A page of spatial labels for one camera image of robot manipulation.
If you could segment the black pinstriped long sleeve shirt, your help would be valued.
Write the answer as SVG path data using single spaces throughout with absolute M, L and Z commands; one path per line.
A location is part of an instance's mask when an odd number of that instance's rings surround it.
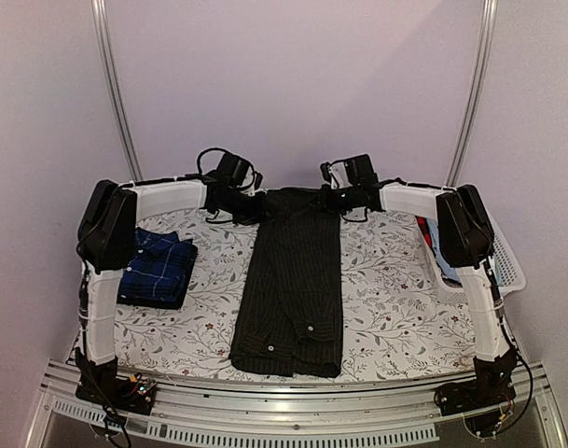
M 340 218 L 316 189 L 268 191 L 229 350 L 240 371 L 336 378 L 343 352 Z

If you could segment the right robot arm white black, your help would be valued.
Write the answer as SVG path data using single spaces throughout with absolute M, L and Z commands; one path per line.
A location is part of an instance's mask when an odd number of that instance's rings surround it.
M 478 378 L 468 385 L 467 398 L 474 406 L 488 406 L 515 369 L 517 349 L 506 333 L 504 298 L 493 266 L 494 228 L 477 188 L 380 180 L 367 154 L 323 162 L 320 172 L 325 181 L 321 204 L 328 212 L 344 216 L 363 208 L 435 221 L 441 255 L 459 277 L 475 332 Z

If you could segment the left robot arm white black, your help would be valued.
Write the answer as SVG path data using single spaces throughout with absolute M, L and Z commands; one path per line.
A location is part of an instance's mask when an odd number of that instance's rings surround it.
M 205 173 L 118 184 L 97 183 L 77 231 L 81 259 L 79 354 L 94 366 L 116 363 L 114 322 L 118 285 L 134 255 L 138 222 L 176 210 L 225 212 L 237 224 L 255 224 L 265 213 L 263 175 L 254 165 L 223 150 Z

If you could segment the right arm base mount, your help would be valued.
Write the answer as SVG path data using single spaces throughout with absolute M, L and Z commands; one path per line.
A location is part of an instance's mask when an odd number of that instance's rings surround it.
M 516 353 L 508 351 L 494 361 L 474 357 L 475 379 L 449 382 L 435 390 L 434 403 L 443 416 L 482 409 L 516 397 L 511 373 L 517 366 Z

